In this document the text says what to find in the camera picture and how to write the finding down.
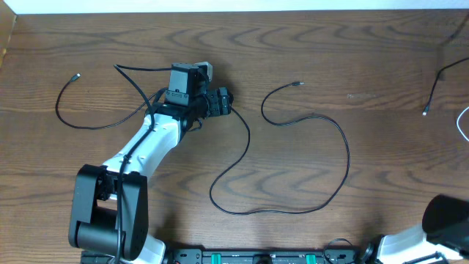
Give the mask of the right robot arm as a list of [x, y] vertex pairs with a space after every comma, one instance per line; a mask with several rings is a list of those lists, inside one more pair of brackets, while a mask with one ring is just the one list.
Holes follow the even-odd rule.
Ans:
[[422, 222], [371, 242], [361, 263], [449, 263], [468, 259], [468, 201], [444, 194], [434, 197]]

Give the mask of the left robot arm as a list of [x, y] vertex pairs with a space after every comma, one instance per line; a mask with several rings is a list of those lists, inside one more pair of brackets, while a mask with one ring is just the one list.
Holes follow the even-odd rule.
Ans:
[[102, 165], [83, 165], [75, 179], [69, 243], [110, 263], [163, 262], [166, 245], [148, 232], [148, 181], [195, 121], [231, 112], [228, 89], [209, 88], [209, 62], [168, 70], [168, 88], [144, 100], [148, 109], [133, 138]]

